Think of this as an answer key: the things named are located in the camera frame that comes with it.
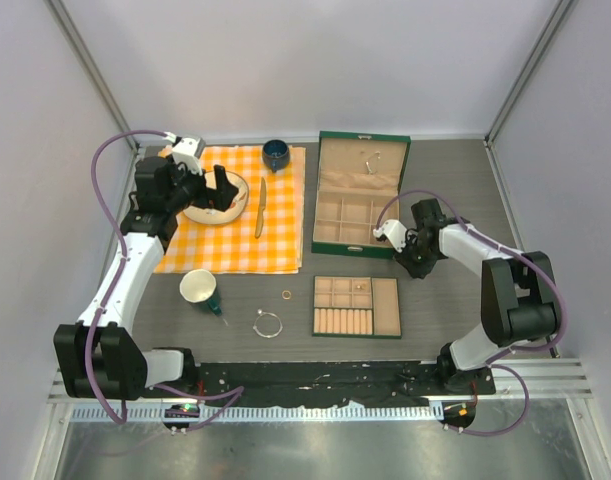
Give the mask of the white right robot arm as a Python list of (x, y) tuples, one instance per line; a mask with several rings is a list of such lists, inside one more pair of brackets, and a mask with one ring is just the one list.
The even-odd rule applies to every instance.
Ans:
[(509, 248), (481, 233), (462, 217), (449, 217), (436, 199), (411, 207), (415, 225), (387, 220), (373, 231), (394, 248), (394, 258), (414, 279), (423, 279), (443, 259), (459, 262), (480, 280), (480, 322), (442, 347), (436, 380), (457, 395), (473, 377), (510, 350), (547, 350), (565, 331), (565, 307), (556, 289), (550, 259), (542, 252)]

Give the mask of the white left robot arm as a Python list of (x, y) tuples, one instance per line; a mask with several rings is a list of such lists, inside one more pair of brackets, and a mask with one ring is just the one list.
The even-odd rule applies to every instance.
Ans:
[(67, 394), (111, 400), (137, 400), (163, 384), (185, 399), (199, 380), (188, 348), (139, 349), (131, 336), (145, 287), (177, 229), (177, 216), (188, 207), (225, 212), (239, 194), (217, 165), (207, 173), (189, 161), (152, 156), (137, 162), (130, 209), (120, 224), (119, 247), (103, 283), (73, 324), (60, 325), (54, 347)]

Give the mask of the green jewelry tray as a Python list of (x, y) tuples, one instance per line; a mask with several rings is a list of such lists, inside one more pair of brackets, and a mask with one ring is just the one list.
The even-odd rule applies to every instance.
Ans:
[[(367, 285), (366, 291), (357, 290)], [(395, 278), (314, 278), (312, 335), (400, 339), (402, 324)]]

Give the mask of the green jewelry box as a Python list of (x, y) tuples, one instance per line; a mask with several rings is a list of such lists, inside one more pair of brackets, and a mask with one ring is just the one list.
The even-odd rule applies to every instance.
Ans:
[[(311, 251), (316, 254), (390, 259), (394, 249), (373, 230), (399, 218), (389, 201), (400, 193), (411, 138), (402, 135), (322, 131)], [(365, 160), (381, 152), (378, 172)]]

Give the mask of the gold table knife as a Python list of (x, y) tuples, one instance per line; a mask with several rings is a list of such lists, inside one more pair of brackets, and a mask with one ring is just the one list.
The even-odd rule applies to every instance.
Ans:
[(262, 177), (261, 184), (260, 184), (259, 203), (258, 203), (255, 233), (254, 233), (255, 239), (259, 239), (263, 232), (264, 212), (266, 209), (266, 204), (267, 204), (267, 185), (266, 185), (266, 179)]

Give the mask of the orange checkered cloth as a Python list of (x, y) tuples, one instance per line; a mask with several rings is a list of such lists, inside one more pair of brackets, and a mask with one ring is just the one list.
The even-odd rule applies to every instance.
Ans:
[[(302, 266), (306, 149), (289, 149), (289, 165), (272, 173), (263, 163), (260, 146), (206, 148), (201, 161), (207, 185), (213, 167), (221, 165), (239, 193), (225, 212), (189, 207), (178, 214), (178, 228), (155, 271), (296, 273)], [(262, 235), (255, 239), (262, 177), (267, 204)]]

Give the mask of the dark blue cup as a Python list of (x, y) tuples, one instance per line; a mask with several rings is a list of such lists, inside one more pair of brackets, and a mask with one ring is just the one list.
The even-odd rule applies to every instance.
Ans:
[(269, 140), (262, 147), (262, 159), (272, 173), (284, 170), (291, 159), (289, 146), (283, 140)]

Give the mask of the white green paper cup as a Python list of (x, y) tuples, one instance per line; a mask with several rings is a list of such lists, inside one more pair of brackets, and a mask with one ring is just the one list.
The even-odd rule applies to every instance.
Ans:
[(221, 316), (221, 296), (215, 276), (205, 269), (186, 273), (179, 284), (183, 299), (204, 311)]

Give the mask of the silver hook in lid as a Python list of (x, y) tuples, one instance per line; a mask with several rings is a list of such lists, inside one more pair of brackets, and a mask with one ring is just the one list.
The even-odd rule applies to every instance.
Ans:
[(365, 160), (365, 166), (369, 175), (374, 175), (378, 172), (380, 164), (381, 152), (376, 151)]

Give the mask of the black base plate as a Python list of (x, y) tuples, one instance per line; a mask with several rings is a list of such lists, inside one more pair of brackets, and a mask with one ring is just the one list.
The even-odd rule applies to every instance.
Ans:
[(182, 392), (215, 396), (242, 386), (236, 404), (252, 408), (331, 408), (351, 401), (368, 408), (421, 406), (429, 396), (469, 397), (496, 393), (490, 369), (439, 374), (420, 361), (207, 363)]

